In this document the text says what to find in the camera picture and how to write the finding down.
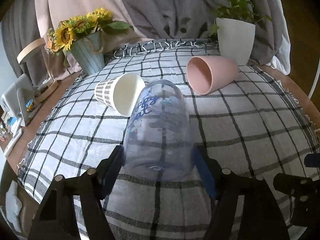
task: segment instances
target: yellow flower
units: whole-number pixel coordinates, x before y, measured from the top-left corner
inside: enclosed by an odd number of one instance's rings
[[[57,52],[58,50],[59,50],[59,47],[56,46],[55,43],[53,43],[53,44],[52,44],[52,51],[53,51],[53,52]]]
[[[57,46],[64,51],[70,50],[72,41],[75,38],[72,26],[66,22],[60,22],[56,29]]]
[[[69,20],[69,24],[72,26],[76,33],[86,32],[88,29],[93,28],[95,23],[90,17],[87,16],[75,16]]]
[[[92,14],[103,21],[112,21],[113,19],[112,12],[102,7],[95,9]]]
[[[48,44],[47,44],[48,49],[52,49],[52,40],[50,37],[48,37]]]
[[[92,24],[96,25],[97,24],[97,20],[99,18],[99,15],[98,14],[93,14],[93,13],[87,13],[86,17],[90,19]]]

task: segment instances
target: pink ceramic pot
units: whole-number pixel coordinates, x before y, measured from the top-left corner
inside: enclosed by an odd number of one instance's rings
[[[200,95],[228,85],[237,75],[236,62],[221,56],[194,56],[187,64],[188,82]]]

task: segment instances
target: white and black checkered cloth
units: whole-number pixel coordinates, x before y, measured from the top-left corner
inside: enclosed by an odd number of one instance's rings
[[[123,50],[124,57],[113,58],[99,73],[75,82],[28,148],[19,173],[24,187],[40,202],[56,175],[79,176],[122,144],[129,118],[97,102],[93,91],[99,81],[135,72],[145,82],[167,79],[177,85],[190,114],[194,143],[204,145],[222,168],[248,177],[262,174],[295,237],[302,229],[289,224],[292,199],[274,190],[272,181],[280,172],[319,176],[317,169],[303,164],[306,154],[319,151],[310,121],[292,96],[255,66],[239,66],[237,80],[218,91],[195,94],[186,78],[188,60],[219,53],[212,44],[175,45],[166,41],[141,49],[139,44],[134,57]],[[111,195],[101,203],[116,239],[200,239],[211,218],[210,200],[196,169],[180,182],[137,179],[122,169]],[[233,237],[242,203],[239,198]],[[75,207],[79,230],[86,235],[78,197]]]

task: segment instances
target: checkered pattern on cup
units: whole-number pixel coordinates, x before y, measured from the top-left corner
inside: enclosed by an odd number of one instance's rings
[[[118,77],[101,81],[96,85],[96,87],[94,89],[94,95],[95,95],[96,99],[99,102],[104,103],[109,107],[113,107],[111,104],[112,99],[109,97],[109,95],[111,92],[111,86],[117,78]]]

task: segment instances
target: white flower pot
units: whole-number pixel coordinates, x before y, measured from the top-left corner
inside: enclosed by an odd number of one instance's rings
[[[251,55],[256,26],[234,19],[216,20],[221,56],[233,59],[238,65],[246,65]]]

